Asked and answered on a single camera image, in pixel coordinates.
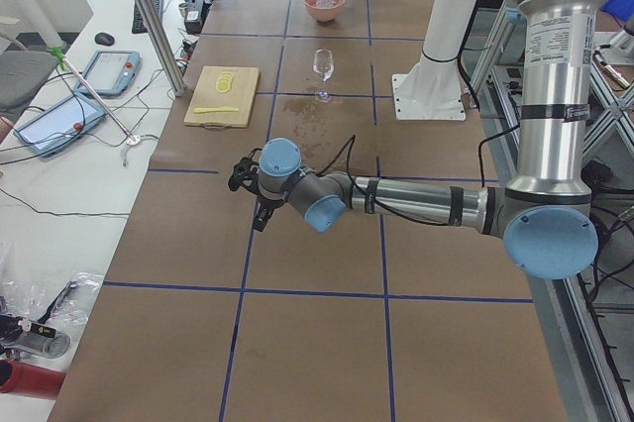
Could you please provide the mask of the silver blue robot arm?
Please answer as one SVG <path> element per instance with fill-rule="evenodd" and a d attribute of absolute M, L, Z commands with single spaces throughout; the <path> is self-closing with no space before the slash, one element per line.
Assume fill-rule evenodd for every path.
<path fill-rule="evenodd" d="M 500 238 L 526 273 L 563 279 L 588 268 L 598 251 L 581 179 L 582 145 L 596 14 L 608 0 L 504 0 L 526 23 L 519 149 L 515 175 L 501 187 L 469 191 L 331 167 L 313 170 L 291 140 L 272 139 L 233 168 L 231 190 L 258 202 L 253 228 L 292 206 L 324 232 L 346 210 L 393 215 L 417 224 L 467 226 Z"/>

